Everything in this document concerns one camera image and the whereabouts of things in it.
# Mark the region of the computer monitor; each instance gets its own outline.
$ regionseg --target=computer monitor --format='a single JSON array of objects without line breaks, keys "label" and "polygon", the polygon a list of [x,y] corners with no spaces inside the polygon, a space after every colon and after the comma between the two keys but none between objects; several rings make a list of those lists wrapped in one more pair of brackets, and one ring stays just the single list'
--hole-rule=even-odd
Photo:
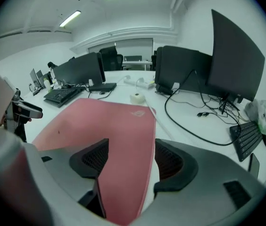
[{"label": "computer monitor", "polygon": [[36,73],[36,75],[37,75],[38,78],[41,78],[41,77],[43,76],[42,71],[39,70],[39,71]]},{"label": "computer monitor", "polygon": [[37,75],[35,74],[34,69],[31,70],[31,72],[30,72],[30,77],[31,77],[31,79],[33,80],[33,84],[34,84],[34,86],[37,87],[37,88],[40,88],[40,87],[41,87],[41,84],[40,84],[40,82],[39,82],[39,80],[38,80]]},{"label": "computer monitor", "polygon": [[214,51],[208,84],[253,101],[265,57],[251,38],[227,17],[212,10]]},{"label": "computer monitor", "polygon": [[101,57],[101,53],[97,53],[97,58],[99,61],[99,66],[100,66],[100,74],[101,74],[101,79],[103,82],[106,81],[106,76],[105,76],[105,70],[104,70],[104,65],[103,65],[103,60]]},{"label": "computer monitor", "polygon": [[158,48],[155,83],[158,92],[172,94],[174,83],[181,84],[192,70],[197,72],[191,74],[188,80],[180,86],[180,89],[199,93],[199,85],[203,94],[222,97],[224,93],[214,87],[206,85],[212,56],[188,48],[164,46]]},{"label": "computer monitor", "polygon": [[103,82],[100,72],[98,55],[89,53],[56,67],[53,69],[55,77],[60,82],[68,84],[89,83],[92,79],[94,84]]},{"label": "computer monitor", "polygon": [[142,56],[141,55],[125,56],[124,60],[125,61],[142,61]]}]

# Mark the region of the office chair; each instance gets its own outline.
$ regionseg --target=office chair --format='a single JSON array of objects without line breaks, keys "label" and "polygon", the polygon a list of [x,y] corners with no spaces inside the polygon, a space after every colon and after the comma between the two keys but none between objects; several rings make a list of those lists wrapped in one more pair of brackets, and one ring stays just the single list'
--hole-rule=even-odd
[{"label": "office chair", "polygon": [[150,65],[150,69],[152,71],[156,71],[156,55],[152,55],[151,58],[152,58],[152,65]]},{"label": "office chair", "polygon": [[124,61],[124,56],[123,55],[117,55],[117,62],[119,65],[121,65],[121,70],[123,70],[123,61]]},{"label": "office chair", "polygon": [[122,64],[118,62],[115,46],[100,50],[105,71],[122,70]]}]

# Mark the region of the ceiling light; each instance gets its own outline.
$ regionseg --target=ceiling light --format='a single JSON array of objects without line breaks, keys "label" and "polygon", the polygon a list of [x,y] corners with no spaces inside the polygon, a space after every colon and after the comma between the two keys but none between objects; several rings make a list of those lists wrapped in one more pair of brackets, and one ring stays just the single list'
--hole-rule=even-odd
[{"label": "ceiling light", "polygon": [[75,11],[72,15],[70,15],[64,22],[61,23],[60,27],[64,27],[66,24],[68,24],[72,19],[79,16],[81,14],[81,11]]}]

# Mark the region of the desk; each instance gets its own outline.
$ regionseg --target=desk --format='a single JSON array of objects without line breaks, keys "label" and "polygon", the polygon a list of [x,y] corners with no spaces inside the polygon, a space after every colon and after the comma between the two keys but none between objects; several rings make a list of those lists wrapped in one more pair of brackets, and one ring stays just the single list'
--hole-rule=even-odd
[{"label": "desk", "polygon": [[152,65],[149,61],[123,61],[123,65],[144,65],[144,70],[147,70],[147,65]]},{"label": "desk", "polygon": [[[123,83],[121,79],[125,77],[126,75],[130,75],[132,80],[135,80],[135,81],[139,79],[140,77],[143,77],[145,81],[152,81],[155,75],[155,72],[152,72],[152,71],[105,72],[107,83],[119,81],[119,83],[117,84],[117,87],[111,93],[111,95],[104,99],[105,101],[130,104],[130,94],[134,94],[136,92],[136,89],[134,86]],[[171,132],[174,138],[174,141],[180,142],[180,143],[186,143],[191,146],[196,146],[202,149],[221,153],[227,156],[228,158],[230,158],[231,160],[233,160],[234,162],[236,162],[238,165],[243,167],[245,170],[248,170],[250,157],[245,159],[243,162],[239,162],[238,156],[235,152],[235,148],[233,145],[217,146],[217,145],[204,142],[196,137],[193,137],[192,135],[188,134],[183,129],[175,125],[167,117],[165,110],[164,110],[164,104],[165,104],[166,98],[163,97],[162,95],[156,94],[155,88],[152,88],[149,90],[139,88],[138,90],[145,95],[149,104],[156,110],[157,117],[159,117],[159,119],[164,123],[164,126],[168,128],[168,130]],[[42,90],[40,91],[39,94],[37,94],[34,97],[30,95],[24,98],[27,102],[32,103],[36,106],[39,106],[43,109],[42,119],[35,119],[32,122],[27,123],[25,125],[25,131],[26,131],[26,137],[27,137],[28,143],[31,143],[35,139],[35,137],[42,131],[42,129],[53,118],[55,118],[62,110],[64,110],[67,106],[69,106],[71,103],[74,102],[74,100],[72,100],[68,102],[66,105],[63,105],[61,108],[57,108],[44,101],[43,96],[46,94],[47,94],[47,91]],[[78,97],[76,98],[87,98],[88,94],[89,93],[87,91],[84,91],[81,94],[79,94]],[[103,95],[93,94],[93,93],[91,94],[91,98],[96,99],[100,97],[103,97]],[[181,91],[178,95],[174,95],[172,98],[177,101],[187,101],[196,106],[203,106],[202,100],[200,98],[200,94],[198,93]],[[215,101],[211,101],[209,103],[210,106],[217,106],[217,104],[218,103]],[[246,119],[247,116],[243,111],[244,106],[245,106],[245,103],[238,105],[238,108],[241,110],[240,111],[241,116]],[[224,124],[216,116],[201,117],[201,118],[197,117],[197,114],[199,112],[210,112],[209,109],[205,109],[205,108],[198,109],[188,104],[179,104],[173,101],[168,102],[167,108],[168,108],[169,114],[173,118],[176,118],[177,122],[179,122],[182,126],[189,128],[189,130],[197,133],[198,135],[208,140],[216,141],[219,143],[228,143],[231,141],[230,135],[229,135],[229,127],[231,125]],[[225,118],[225,119],[227,122],[232,122],[231,121],[232,119],[230,117]],[[156,123],[156,138],[166,139],[166,140],[170,139],[168,135],[166,134],[166,132],[163,131],[163,129],[158,123]],[[264,184],[266,181],[266,147],[263,141],[260,142],[260,144],[253,151],[253,153],[256,155],[257,159],[260,162],[258,180],[262,184]],[[157,182],[157,178],[159,180],[158,168],[155,163],[155,160],[153,160],[150,182],[149,182],[149,187],[148,187],[149,193],[153,191],[152,186],[155,184],[155,182]],[[149,205],[150,202],[151,202],[151,196],[149,196],[149,198],[146,199],[143,209],[146,209],[147,205]]]}]

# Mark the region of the keyboard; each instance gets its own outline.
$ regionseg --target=keyboard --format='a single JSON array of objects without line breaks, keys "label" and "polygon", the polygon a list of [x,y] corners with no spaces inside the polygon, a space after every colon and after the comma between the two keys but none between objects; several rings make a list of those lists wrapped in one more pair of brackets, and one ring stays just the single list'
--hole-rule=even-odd
[{"label": "keyboard", "polygon": [[[232,140],[239,136],[239,126],[230,127]],[[236,149],[239,161],[247,158],[262,140],[262,134],[259,127],[254,122],[248,122],[241,125],[241,134],[239,139],[233,145]]]},{"label": "keyboard", "polygon": [[69,89],[55,89],[44,96],[45,99],[53,101],[61,107],[64,103],[72,99],[75,95],[80,93],[82,88],[69,88]]}]

